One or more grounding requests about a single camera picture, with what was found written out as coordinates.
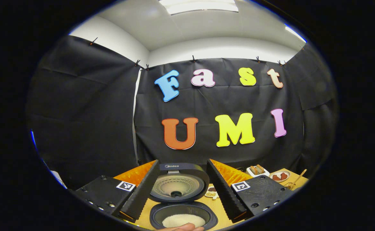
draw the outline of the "orange letter u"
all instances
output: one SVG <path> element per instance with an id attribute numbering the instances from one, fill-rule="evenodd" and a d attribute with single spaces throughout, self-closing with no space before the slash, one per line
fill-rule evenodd
<path id="1" fill-rule="evenodd" d="M 176 125 L 179 124 L 177 119 L 165 119 L 162 120 L 164 127 L 164 142 L 172 149 L 188 149 L 191 148 L 196 141 L 196 124 L 199 120 L 197 118 L 186 118 L 183 123 L 186 124 L 187 138 L 184 142 L 180 142 L 176 139 Z"/>

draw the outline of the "midea logo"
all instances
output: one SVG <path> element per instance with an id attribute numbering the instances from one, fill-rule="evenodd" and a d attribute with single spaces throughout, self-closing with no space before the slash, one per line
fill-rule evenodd
<path id="1" fill-rule="evenodd" d="M 179 167 L 179 165 L 165 165 L 164 166 L 165 168 L 175 168 L 175 167 Z"/>

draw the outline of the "clip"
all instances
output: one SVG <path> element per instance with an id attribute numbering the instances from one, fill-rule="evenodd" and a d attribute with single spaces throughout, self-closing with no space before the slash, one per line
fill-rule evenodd
<path id="1" fill-rule="evenodd" d="M 89 45 L 92 45 L 97 39 L 98 39 L 98 37 L 96 37 L 95 40 L 92 41 L 91 44 L 89 44 Z"/>

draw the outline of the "uncooked rice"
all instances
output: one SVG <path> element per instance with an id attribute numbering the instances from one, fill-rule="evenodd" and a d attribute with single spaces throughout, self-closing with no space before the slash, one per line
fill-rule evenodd
<path id="1" fill-rule="evenodd" d="M 166 228 L 178 227 L 186 223 L 192 223 L 195 227 L 205 225 L 205 220 L 193 214 L 176 214 L 165 218 L 162 222 Z"/>

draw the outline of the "foam letter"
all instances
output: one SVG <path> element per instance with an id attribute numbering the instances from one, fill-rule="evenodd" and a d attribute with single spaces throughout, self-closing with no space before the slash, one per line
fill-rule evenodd
<path id="1" fill-rule="evenodd" d="M 253 76 L 253 70 L 247 67 L 239 69 L 240 82 L 244 86 L 253 86 L 256 84 L 256 78 Z"/>
<path id="2" fill-rule="evenodd" d="M 272 78 L 272 82 L 276 86 L 276 88 L 282 88 L 283 87 L 283 83 L 279 82 L 279 79 L 277 78 L 279 76 L 279 73 L 275 72 L 275 70 L 273 70 L 273 69 L 270 69 L 267 72 L 267 74 L 270 75 L 270 77 Z"/>
<path id="3" fill-rule="evenodd" d="M 212 87 L 216 83 L 213 80 L 213 72 L 207 69 L 199 69 L 193 72 L 195 75 L 190 82 L 195 85 L 195 86 L 207 86 L 207 87 Z"/>
<path id="4" fill-rule="evenodd" d="M 172 86 L 176 88 L 179 86 L 179 82 L 177 81 L 177 79 L 175 77 L 172 77 L 172 76 L 178 76 L 178 75 L 179 75 L 179 72 L 177 70 L 171 70 L 169 73 L 158 78 L 155 81 L 155 84 L 159 85 L 159 87 L 161 88 L 163 92 L 163 95 L 164 95 L 163 101 L 168 102 L 172 98 L 179 95 L 179 91 L 174 90 L 172 88 Z"/>
<path id="5" fill-rule="evenodd" d="M 253 143 L 255 138 L 252 133 L 252 117 L 250 113 L 243 113 L 239 117 L 238 124 L 235 125 L 228 115 L 218 115 L 215 117 L 219 123 L 219 141 L 216 143 L 218 147 L 226 147 L 230 145 L 229 140 L 227 140 L 227 135 L 229 135 L 230 140 L 233 144 L 237 144 L 240 134 L 242 138 L 240 139 L 241 144 Z"/>
<path id="6" fill-rule="evenodd" d="M 275 109 L 270 112 L 274 119 L 275 119 L 275 124 L 276 124 L 276 132 L 275 132 L 275 137 L 281 137 L 286 135 L 286 130 L 284 129 L 283 125 L 283 110 L 282 109 Z"/>
<path id="7" fill-rule="evenodd" d="M 165 119 L 162 120 L 164 127 L 164 142 L 172 149 L 188 149 L 191 148 L 196 141 L 196 123 L 199 120 L 197 118 L 186 118 L 183 122 L 186 124 L 187 138 L 184 142 L 180 142 L 176 139 L 176 125 L 179 124 L 177 119 Z"/>

